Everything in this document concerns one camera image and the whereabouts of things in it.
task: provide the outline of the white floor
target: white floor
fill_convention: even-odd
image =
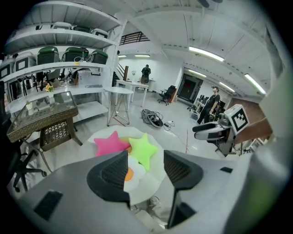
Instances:
[[[190,117],[190,112],[186,109],[188,106],[181,102],[174,102],[166,106],[164,103],[158,103],[157,99],[159,95],[156,93],[148,92],[146,95],[146,100],[144,107],[141,107],[143,98],[143,91],[137,90],[136,96],[133,103],[130,103],[129,116],[130,125],[136,127],[142,132],[146,132],[152,135],[156,141],[163,147],[163,149],[177,150],[180,152],[212,158],[212,159],[224,159],[223,155],[219,155],[215,152],[217,149],[215,145],[210,144],[206,141],[200,141],[194,138],[192,128],[197,125],[196,120]],[[166,131],[164,128],[155,128],[151,125],[143,123],[141,117],[141,110],[148,109],[151,111],[160,112],[163,115],[163,122],[174,121],[175,127],[172,127],[170,131]],[[125,122],[118,117],[112,119],[110,125],[120,124],[119,122],[125,124]],[[106,126],[107,116],[100,115],[98,117],[93,117],[75,124],[78,132],[76,132],[77,137],[85,142],[93,133],[101,129],[107,128]],[[83,155],[79,151],[80,146],[73,140],[65,142],[56,148],[45,152],[45,157],[52,170],[56,170],[64,165],[84,160],[88,158],[87,155]],[[237,155],[229,155],[226,160],[237,160]],[[40,155],[35,157],[30,163],[31,167],[41,168],[47,171],[44,162],[42,161]],[[35,175],[27,175],[28,187],[32,187],[38,182],[40,182],[43,177],[40,173]],[[16,196],[20,197],[24,193],[22,183],[19,182],[20,193],[16,193],[11,187],[9,189]],[[167,207],[171,207],[173,198],[173,186],[168,179],[165,178],[161,187],[156,193],[162,204]]]

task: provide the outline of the chair leg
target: chair leg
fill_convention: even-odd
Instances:
[[[43,172],[41,169],[35,169],[35,168],[26,168],[22,170],[22,173],[33,173],[33,172]]]
[[[14,188],[16,188],[17,183],[19,182],[20,178],[21,178],[21,173],[19,172],[19,173],[16,174],[15,180],[13,182],[13,187]]]
[[[31,160],[31,157],[33,156],[33,154],[35,153],[34,150],[32,150],[29,155],[26,157],[26,159],[22,162],[21,168],[20,170],[23,170],[27,167],[29,161]]]
[[[27,182],[26,182],[25,174],[21,173],[21,179],[22,179],[24,191],[27,191]]]

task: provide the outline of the wicker table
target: wicker table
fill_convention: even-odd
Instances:
[[[54,97],[48,96],[31,102],[32,109],[24,106],[7,131],[11,142],[22,140],[38,151],[49,171],[49,165],[41,150],[25,140],[25,137],[35,131],[40,133],[40,148],[47,151],[71,138],[79,145],[81,141],[75,135],[73,117],[78,115],[78,109],[71,93],[62,92]]]

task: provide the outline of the white wall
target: white wall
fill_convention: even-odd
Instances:
[[[178,87],[178,88],[180,86],[182,76],[183,76],[183,67],[180,68],[180,71],[179,71],[179,74],[178,74],[178,77],[177,77],[177,80],[176,80],[176,83],[175,83],[175,86]]]
[[[127,78],[132,81],[138,81],[141,78],[141,70],[146,64],[151,69],[150,79],[154,79],[154,91],[161,93],[161,90],[167,89],[171,85],[176,86],[177,79],[182,71],[182,62],[178,60],[167,60],[163,58],[120,58],[119,63],[124,68],[129,66]]]
[[[200,97],[201,95],[204,95],[205,97],[212,96],[213,95],[212,87],[211,87],[212,85],[213,84],[208,81],[203,81],[196,98]],[[220,95],[220,100],[226,103],[224,108],[227,108],[229,106],[230,101],[232,100],[232,96],[229,95],[224,90],[222,90],[220,87],[219,87],[219,95]]]

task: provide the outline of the green star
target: green star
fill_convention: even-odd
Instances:
[[[129,138],[129,143],[132,147],[131,156],[135,157],[146,171],[149,171],[150,158],[158,151],[157,146],[148,142],[146,133],[140,139]]]

